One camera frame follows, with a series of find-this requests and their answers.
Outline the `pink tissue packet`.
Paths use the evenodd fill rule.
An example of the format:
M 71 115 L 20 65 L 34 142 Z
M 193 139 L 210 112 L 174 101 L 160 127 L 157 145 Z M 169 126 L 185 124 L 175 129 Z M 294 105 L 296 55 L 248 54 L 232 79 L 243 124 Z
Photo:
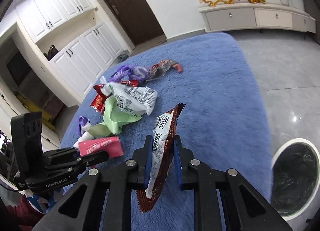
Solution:
M 79 142 L 78 149 L 81 156 L 94 154 L 100 151 L 107 152 L 109 158 L 121 157 L 124 155 L 120 139 L 117 136 L 82 141 Z

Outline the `light green plastic bag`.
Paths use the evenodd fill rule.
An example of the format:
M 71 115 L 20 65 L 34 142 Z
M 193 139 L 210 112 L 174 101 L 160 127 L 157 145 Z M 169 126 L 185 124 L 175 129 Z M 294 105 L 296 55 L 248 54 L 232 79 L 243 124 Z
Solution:
M 134 116 L 122 112 L 117 106 L 114 97 L 109 97 L 105 102 L 103 121 L 89 128 L 88 132 L 95 138 L 117 136 L 122 132 L 122 126 L 135 123 L 142 119 L 141 116 Z

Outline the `brown snack wrapper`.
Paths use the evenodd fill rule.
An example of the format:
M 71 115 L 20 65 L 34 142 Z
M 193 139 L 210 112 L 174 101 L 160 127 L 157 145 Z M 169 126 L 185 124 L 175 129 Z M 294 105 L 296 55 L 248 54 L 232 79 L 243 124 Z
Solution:
M 144 191 L 136 192 L 142 213 L 154 207 L 162 192 L 173 158 L 177 119 L 184 107 L 184 103 L 179 103 L 156 118 L 152 134 L 152 158 L 148 186 Z

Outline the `white round trash bin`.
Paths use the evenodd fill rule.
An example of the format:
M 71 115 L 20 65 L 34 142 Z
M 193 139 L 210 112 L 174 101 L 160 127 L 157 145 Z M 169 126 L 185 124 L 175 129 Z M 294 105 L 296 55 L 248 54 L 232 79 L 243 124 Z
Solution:
M 272 171 L 271 205 L 291 221 L 307 210 L 319 190 L 319 151 L 307 139 L 291 139 L 274 154 Z

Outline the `small purple white wrapper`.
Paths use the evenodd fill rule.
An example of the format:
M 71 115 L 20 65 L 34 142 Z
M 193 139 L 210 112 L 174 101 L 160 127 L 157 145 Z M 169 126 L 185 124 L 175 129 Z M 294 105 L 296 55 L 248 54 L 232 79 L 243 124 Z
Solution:
M 83 141 L 88 141 L 94 139 L 94 136 L 92 136 L 88 131 L 92 127 L 89 119 L 84 116 L 80 116 L 78 120 L 78 134 L 80 137 L 73 145 L 76 149 L 79 148 L 79 143 Z

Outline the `blue fluffy rug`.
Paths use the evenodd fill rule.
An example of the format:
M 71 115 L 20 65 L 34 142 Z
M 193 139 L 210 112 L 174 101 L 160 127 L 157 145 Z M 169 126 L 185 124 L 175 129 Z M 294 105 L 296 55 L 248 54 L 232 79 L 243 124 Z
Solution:
M 272 190 L 272 152 L 263 99 L 237 41 L 227 33 L 208 33 L 135 55 L 126 65 L 149 68 L 163 59 L 179 63 L 160 79 L 147 82 L 157 91 L 153 112 L 123 126 L 124 154 L 102 164 L 116 167 L 142 147 L 156 118 L 183 103 L 177 120 L 182 145 L 213 169 L 237 169 L 263 195 Z

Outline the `red snack wrapper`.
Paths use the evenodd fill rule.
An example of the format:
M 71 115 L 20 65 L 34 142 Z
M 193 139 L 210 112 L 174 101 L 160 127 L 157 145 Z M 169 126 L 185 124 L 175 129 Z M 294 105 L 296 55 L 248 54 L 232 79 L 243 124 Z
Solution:
M 120 81 L 120 84 L 126 85 L 128 87 L 137 87 L 139 85 L 139 81 L 131 80 L 131 81 Z M 108 90 L 103 90 L 106 83 L 97 84 L 93 87 L 97 92 L 96 97 L 91 102 L 90 107 L 92 107 L 96 112 L 104 113 L 105 110 L 105 101 L 112 96 L 112 93 Z

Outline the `white printed plastic bag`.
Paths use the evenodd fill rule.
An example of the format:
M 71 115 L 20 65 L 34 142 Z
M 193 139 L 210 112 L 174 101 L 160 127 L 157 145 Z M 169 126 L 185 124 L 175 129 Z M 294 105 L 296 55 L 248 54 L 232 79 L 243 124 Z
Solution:
M 149 87 L 129 87 L 117 82 L 107 82 L 104 76 L 101 76 L 99 82 L 103 85 L 101 92 L 107 97 L 115 98 L 121 112 L 134 116 L 150 115 L 153 112 L 157 91 Z

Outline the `purple plastic bag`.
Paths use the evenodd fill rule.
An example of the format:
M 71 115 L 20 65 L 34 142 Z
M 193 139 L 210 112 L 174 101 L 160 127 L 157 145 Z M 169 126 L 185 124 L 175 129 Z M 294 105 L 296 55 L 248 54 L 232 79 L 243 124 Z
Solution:
M 143 82 L 148 79 L 148 76 L 149 71 L 145 67 L 141 67 L 139 65 L 123 65 L 110 76 L 108 81 L 119 83 L 124 78 L 128 78 L 129 81 L 137 80 L 138 82 Z

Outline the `clear red candy wrapper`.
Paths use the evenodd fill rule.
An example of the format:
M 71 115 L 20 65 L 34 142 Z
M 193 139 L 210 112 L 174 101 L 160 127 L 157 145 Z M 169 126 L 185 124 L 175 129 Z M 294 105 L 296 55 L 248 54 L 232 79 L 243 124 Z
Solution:
M 172 59 L 163 59 L 149 69 L 147 81 L 157 80 L 163 77 L 169 69 L 175 69 L 178 73 L 183 71 L 182 66 Z

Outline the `white low tv console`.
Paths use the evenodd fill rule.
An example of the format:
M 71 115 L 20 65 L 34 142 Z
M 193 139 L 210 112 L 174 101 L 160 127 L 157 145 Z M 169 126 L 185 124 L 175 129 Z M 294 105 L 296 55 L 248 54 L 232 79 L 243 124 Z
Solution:
M 278 29 L 316 33 L 316 20 L 294 7 L 276 4 L 230 4 L 201 7 L 206 32 Z

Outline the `dark brown door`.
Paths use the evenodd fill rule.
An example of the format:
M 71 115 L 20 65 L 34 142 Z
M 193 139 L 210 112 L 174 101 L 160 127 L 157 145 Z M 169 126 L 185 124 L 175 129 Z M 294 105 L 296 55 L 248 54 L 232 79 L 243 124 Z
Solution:
M 146 0 L 104 0 L 134 45 L 164 35 Z

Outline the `golden dragon ornament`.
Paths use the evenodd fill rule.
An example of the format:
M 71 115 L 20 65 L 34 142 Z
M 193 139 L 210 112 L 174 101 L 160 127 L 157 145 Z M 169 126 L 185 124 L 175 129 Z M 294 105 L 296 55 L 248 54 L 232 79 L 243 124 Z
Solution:
M 240 0 L 216 0 L 216 1 L 211 1 L 211 0 L 199 0 L 199 3 L 205 3 L 208 6 L 217 6 L 218 3 L 223 3 L 223 4 L 234 4 L 235 2 L 239 2 Z M 266 0 L 247 0 L 251 4 L 266 4 Z

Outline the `white wall cabinet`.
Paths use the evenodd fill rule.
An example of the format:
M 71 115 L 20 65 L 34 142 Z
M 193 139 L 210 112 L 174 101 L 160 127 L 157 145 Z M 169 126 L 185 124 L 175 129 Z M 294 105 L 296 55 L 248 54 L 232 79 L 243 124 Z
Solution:
M 126 46 L 91 0 L 22 0 L 1 21 L 44 84 L 68 107 L 82 103 Z

